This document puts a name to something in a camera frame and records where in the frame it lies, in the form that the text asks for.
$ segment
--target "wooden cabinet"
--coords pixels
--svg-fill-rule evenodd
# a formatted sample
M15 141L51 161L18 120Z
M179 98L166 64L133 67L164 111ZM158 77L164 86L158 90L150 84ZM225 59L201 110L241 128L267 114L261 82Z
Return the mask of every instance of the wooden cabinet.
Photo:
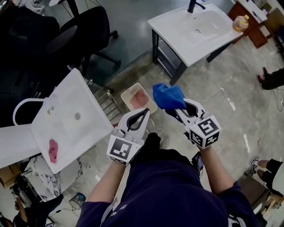
M248 28L244 31L244 34L237 39L234 43L239 41L244 36L249 36L250 40L253 42L254 46L256 48L260 48L261 46L265 45L268 40L265 37L265 35L261 32L260 26L254 17L250 14L249 11L247 11L238 1L235 3L233 8L228 13L228 17L231 18L231 20L235 20L237 16L244 16L248 15Z

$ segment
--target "red shoe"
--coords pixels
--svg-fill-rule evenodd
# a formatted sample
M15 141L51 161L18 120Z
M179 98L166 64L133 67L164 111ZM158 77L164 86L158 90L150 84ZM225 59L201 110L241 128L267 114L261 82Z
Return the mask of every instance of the red shoe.
M262 67L262 70L263 70L263 74L267 73L267 69L265 67Z
M261 84L262 83L262 78L261 78L261 76L260 75L257 75L257 80L258 80L258 82Z

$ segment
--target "white wall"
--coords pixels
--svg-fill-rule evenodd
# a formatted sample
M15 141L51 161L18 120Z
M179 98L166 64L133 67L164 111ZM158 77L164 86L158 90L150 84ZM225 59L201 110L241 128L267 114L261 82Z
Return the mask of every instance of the white wall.
M267 0L267 3L272 7L270 12L272 12L275 8L279 8L281 13L284 15L284 9L277 0Z
M0 185L0 212L5 218L12 221L18 214L18 211L16 211L14 207L15 199L13 198L10 189L4 189L2 185Z

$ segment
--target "person's arm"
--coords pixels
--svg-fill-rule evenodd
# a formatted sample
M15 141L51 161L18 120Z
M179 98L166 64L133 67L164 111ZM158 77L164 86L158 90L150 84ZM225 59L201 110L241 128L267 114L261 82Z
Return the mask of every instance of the person's arm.
M18 204L18 208L19 208L21 219L25 223L27 223L28 222L28 217L27 217L26 211L24 209L24 206L22 205L21 198L17 197L16 200L17 200L17 204Z
M209 146L204 150L200 148L209 184L214 194L219 194L234 185L234 181L221 163L217 153Z
M112 162L101 180L91 191L87 202L108 202L112 203L123 177L125 166Z

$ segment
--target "chair wheel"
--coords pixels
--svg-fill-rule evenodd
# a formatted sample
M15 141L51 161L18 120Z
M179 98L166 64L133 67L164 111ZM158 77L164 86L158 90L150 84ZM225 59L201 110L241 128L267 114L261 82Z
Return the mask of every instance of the chair wheel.
M114 39L117 39L117 38L118 38L118 33L115 33L112 37L113 37Z
M115 64L116 64L117 66L120 66L120 65L121 65L120 59L117 59Z

